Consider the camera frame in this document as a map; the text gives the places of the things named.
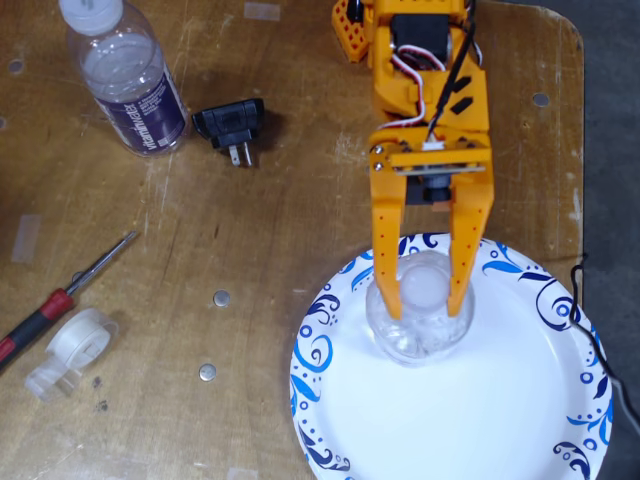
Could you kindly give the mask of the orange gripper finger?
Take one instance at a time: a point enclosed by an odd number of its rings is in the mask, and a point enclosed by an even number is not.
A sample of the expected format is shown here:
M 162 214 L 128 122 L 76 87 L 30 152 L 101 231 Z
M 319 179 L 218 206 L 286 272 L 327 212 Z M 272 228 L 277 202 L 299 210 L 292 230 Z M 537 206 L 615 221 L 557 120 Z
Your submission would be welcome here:
M 372 204 L 374 276 L 387 312 L 394 320 L 401 319 L 403 309 L 397 280 L 402 219 L 403 206 L 400 202 Z
M 493 192 L 453 193 L 449 247 L 451 279 L 447 301 L 450 317 L 461 311 L 493 202 Z

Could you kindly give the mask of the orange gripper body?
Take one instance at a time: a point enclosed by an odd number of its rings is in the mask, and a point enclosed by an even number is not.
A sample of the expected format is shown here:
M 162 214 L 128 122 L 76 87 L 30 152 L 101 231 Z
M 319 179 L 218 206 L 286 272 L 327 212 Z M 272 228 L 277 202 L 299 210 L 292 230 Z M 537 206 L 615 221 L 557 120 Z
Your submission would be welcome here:
M 471 187 L 494 193 L 492 148 L 485 134 L 455 130 L 424 140 L 421 130 L 386 130 L 374 136 L 371 170 L 406 187 L 408 205 L 444 205 Z

